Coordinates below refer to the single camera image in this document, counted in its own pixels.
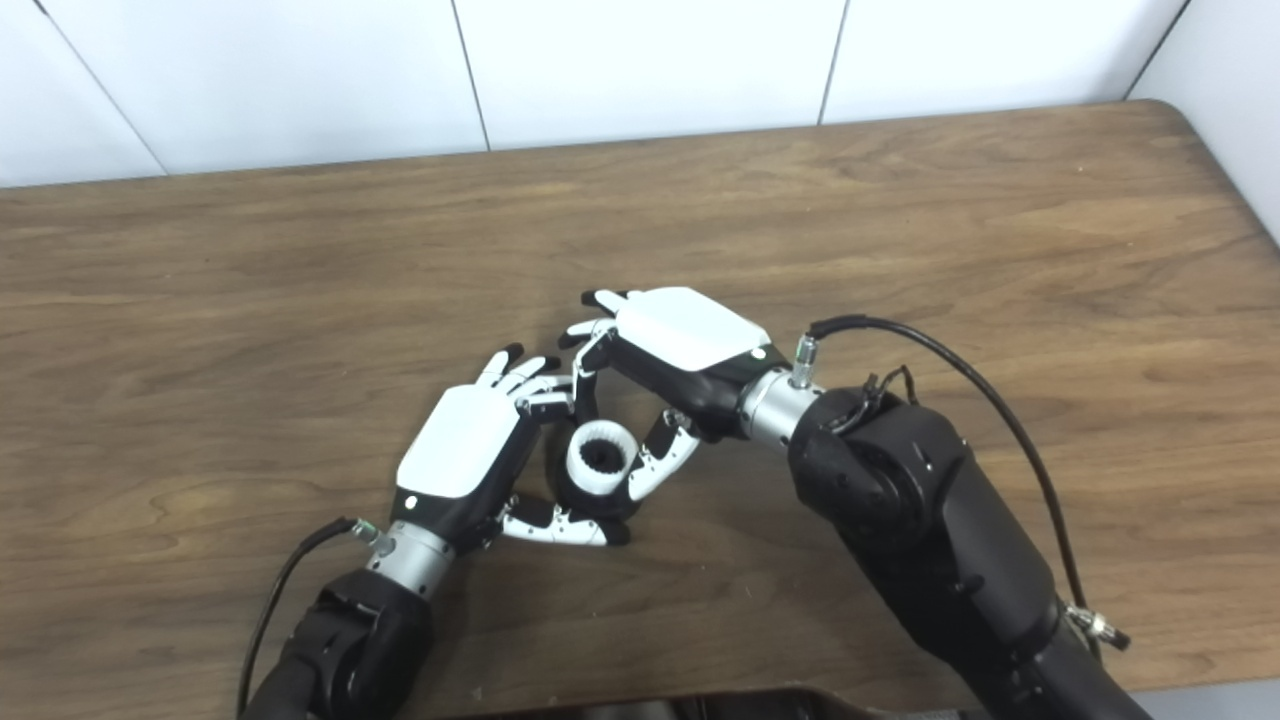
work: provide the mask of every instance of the white gear ring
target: white gear ring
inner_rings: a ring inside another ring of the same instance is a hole
[[[622,469],[614,473],[604,473],[591,468],[582,457],[582,446],[591,441],[604,441],[618,448],[622,454]],[[584,423],[568,441],[568,452],[564,465],[573,484],[591,495],[609,495],[618,483],[631,473],[631,464],[635,462],[640,445],[636,438],[622,425],[613,420],[591,420]]]

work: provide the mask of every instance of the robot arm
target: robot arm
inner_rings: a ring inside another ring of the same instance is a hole
[[[246,707],[261,637],[255,634],[239,717],[390,717],[430,652],[430,600],[454,559],[488,546],[503,532],[545,530],[516,518],[517,506],[534,503],[518,502],[512,487],[540,425],[571,413],[571,378],[540,374],[556,369],[554,359],[534,357],[511,366],[520,354],[518,345],[508,346],[489,360],[475,383],[449,388],[440,397],[397,470],[389,532],[362,520],[339,521],[300,546],[305,551],[334,534],[330,530],[349,529],[374,552],[365,568],[325,585]],[[564,525],[604,533],[594,520],[575,521],[580,524]],[[291,564],[300,556],[294,553]]]
[[[1128,638],[1057,597],[1044,559],[946,418],[874,382],[817,387],[824,333],[801,338],[792,366],[758,325],[687,288],[596,291],[584,302],[609,318],[562,338],[585,342],[573,368],[579,407],[594,373],[612,366],[668,402],[691,437],[785,455],[800,501],[835,527],[911,638],[997,720],[1149,720],[1080,633],[1117,647]],[[604,420],[579,433],[593,421]],[[564,475],[567,506],[635,511],[617,491],[611,503]]]

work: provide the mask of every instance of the black robotic arm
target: black robotic arm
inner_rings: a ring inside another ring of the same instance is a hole
[[[941,348],[1011,420],[963,360],[905,325],[845,316],[815,323],[792,365],[758,325],[689,288],[594,291],[584,302],[609,318],[562,338],[562,346],[585,343],[575,393],[594,391],[595,373],[612,366],[668,402],[666,416],[690,437],[746,439],[783,454],[800,501],[835,527],[916,644],[955,669],[997,720],[1149,720],[1089,652],[1098,639],[1123,650],[1128,638],[1084,607],[1083,591],[1075,605],[1057,596],[1043,556],[973,450],[946,418],[915,402],[909,374],[908,400],[874,377],[832,391],[812,383],[822,338],[881,327]],[[595,404],[579,397],[577,406]],[[580,433],[604,421],[580,420]],[[1010,427],[1051,491],[1025,432],[1015,419]],[[582,447],[571,442],[568,452]],[[576,479],[564,473],[562,503],[623,519],[635,512],[634,497],[617,488],[591,493]],[[1065,525],[1052,511],[1078,589]]]

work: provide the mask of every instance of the wooden table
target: wooden table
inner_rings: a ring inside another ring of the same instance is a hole
[[[0,706],[228,717],[264,593],[498,346],[553,351],[589,287],[689,284],[781,346],[911,322],[1029,425],[1132,689],[1280,675],[1280,264],[1187,123],[1134,102],[0,193]],[[1056,564],[1030,473],[961,379],[892,337]],[[644,430],[657,405],[605,383]],[[541,460],[521,480],[545,492]],[[439,596],[402,717],[812,687],[969,701],[781,459],[707,447],[635,542],[502,541]],[[269,664],[353,543],[310,559]]]

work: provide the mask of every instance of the cable connector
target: cable connector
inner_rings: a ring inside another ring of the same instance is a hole
[[[360,542],[374,548],[378,557],[387,557],[396,550],[396,539],[388,537],[387,533],[378,529],[378,525],[364,518],[356,519],[356,524],[351,527],[351,534]]]
[[[796,361],[787,380],[796,389],[809,389],[813,386],[813,366],[818,361],[818,340],[812,334],[800,336],[796,345]]]
[[[1120,652],[1129,650],[1129,644],[1133,643],[1133,638],[1107,623],[1107,619],[1101,612],[1066,603],[1066,616],[1085,635],[1097,638]]]

